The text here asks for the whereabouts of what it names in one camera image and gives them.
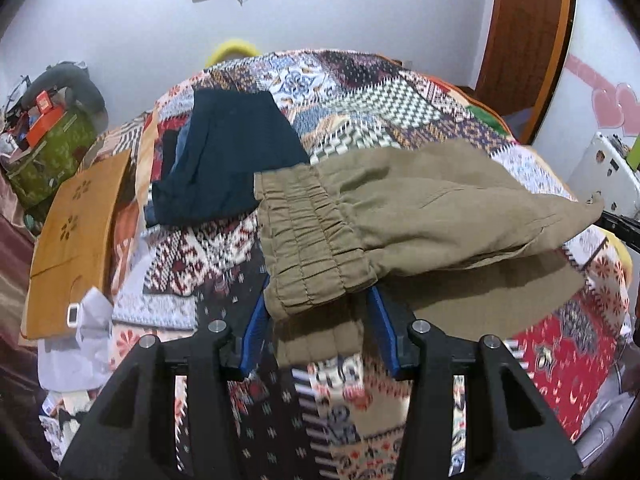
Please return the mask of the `olive khaki pants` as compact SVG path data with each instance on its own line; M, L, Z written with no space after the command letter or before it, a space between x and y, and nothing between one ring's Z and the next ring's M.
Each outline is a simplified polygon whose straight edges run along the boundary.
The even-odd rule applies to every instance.
M262 172L254 194L282 366L358 353L372 287L452 336L526 330L584 287L563 246L603 209L530 192L462 140Z

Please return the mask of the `white cabinet with stickers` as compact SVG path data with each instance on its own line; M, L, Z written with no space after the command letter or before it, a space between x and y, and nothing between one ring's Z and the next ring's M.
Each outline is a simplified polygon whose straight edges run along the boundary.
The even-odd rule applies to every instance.
M639 219L639 173L618 150L620 142L598 131L568 178L578 200L597 196L612 214Z

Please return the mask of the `white paper pile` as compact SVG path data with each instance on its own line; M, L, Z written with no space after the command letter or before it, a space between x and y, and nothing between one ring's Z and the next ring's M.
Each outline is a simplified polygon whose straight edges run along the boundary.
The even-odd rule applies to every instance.
M38 379L47 434L62 445L73 440L81 419L111 377L108 341L113 306L97 288L66 311L68 336L38 341Z

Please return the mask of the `patchwork patterned bedspread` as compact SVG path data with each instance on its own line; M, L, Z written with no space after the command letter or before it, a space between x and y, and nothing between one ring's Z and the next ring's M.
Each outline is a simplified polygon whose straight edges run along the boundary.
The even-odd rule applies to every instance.
M202 89L270 92L308 154L309 162L299 165L362 148L415 151L462 140L530 192L598 202L578 200L487 107L388 58L311 50L218 63L164 94L139 130L112 224L117 256L112 290L105 296L113 306L112 375L146 334L160 341L188 338L206 323L226 318L256 290L265 300L270 277L258 203L245 214L196 226L162 226L154 218L152 184L175 169L189 133L194 92ZM81 171L121 152L102 142ZM589 429L587 415L612 367L629 306L625 266L597 221L563 246L582 272L584 287L526 330L507 337L485 334L497 336L521 364L574 445L582 469L571 479L588 474L580 446ZM242 382L228 385L240 479L397 479L412 383L390 376L374 333L351 356L282 366L274 354L273 327L269 314L257 366ZM178 375L176 457L183 479L191 479L192 470L188 414L186 378ZM467 426L464 379L458 376L446 479L463 479Z

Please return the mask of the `brown wooden carved board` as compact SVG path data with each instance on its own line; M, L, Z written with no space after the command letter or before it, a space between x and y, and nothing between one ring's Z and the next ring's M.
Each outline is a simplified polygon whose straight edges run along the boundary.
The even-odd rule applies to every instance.
M21 328L25 339L69 335L70 306L93 287L106 289L114 211L129 164L126 150L58 188L30 267Z

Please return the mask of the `striped pink curtain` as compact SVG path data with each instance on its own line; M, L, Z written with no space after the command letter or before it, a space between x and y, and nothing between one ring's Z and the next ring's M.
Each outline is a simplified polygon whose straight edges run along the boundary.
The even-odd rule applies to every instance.
M29 286L35 237L24 223L24 209L1 176L1 338L12 347L22 343L21 326Z

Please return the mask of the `brown wooden door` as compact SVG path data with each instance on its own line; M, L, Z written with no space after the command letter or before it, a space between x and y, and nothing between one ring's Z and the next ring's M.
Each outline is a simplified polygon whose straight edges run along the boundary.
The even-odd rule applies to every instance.
M501 117L525 119L514 134L535 139L562 70L575 0L492 0L474 94Z

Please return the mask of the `dark navy folded garment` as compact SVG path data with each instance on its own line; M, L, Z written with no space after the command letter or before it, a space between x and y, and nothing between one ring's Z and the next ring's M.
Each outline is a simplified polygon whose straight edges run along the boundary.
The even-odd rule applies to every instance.
M182 228L245 214L257 207L255 174L307 162L270 92L195 91L182 154L152 184L154 218Z

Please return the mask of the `green patterned bag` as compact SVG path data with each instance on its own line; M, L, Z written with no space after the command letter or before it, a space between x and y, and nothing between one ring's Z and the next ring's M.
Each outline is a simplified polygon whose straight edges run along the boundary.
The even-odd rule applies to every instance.
M72 107L62 115L34 148L3 167L24 209L42 203L73 177L96 140L89 116Z

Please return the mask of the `orange box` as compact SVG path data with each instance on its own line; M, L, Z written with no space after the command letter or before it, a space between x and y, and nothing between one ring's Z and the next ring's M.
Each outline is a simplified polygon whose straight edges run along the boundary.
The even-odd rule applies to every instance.
M38 108L39 116L29 127L26 136L26 141L30 148L34 148L65 113L65 107L56 104L47 91L41 91L37 94L36 107Z

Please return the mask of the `grey plush pillow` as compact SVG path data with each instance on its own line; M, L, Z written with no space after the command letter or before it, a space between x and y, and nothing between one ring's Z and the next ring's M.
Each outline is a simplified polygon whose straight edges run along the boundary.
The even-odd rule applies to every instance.
M59 62L47 69L31 82L18 101L22 110L36 104L36 97L43 91L63 92L67 107L77 106L89 115L96 131L101 133L108 126L108 113L102 93L91 80L88 68L74 62Z

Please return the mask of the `yellow curved headboard pillow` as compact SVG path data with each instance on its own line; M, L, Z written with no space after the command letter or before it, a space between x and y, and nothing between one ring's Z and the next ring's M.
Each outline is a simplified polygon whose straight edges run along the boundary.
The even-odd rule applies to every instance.
M224 41L213 50L205 62L205 67L209 68L218 63L236 60L237 58L254 58L260 55L260 51L254 44L242 39L229 39Z

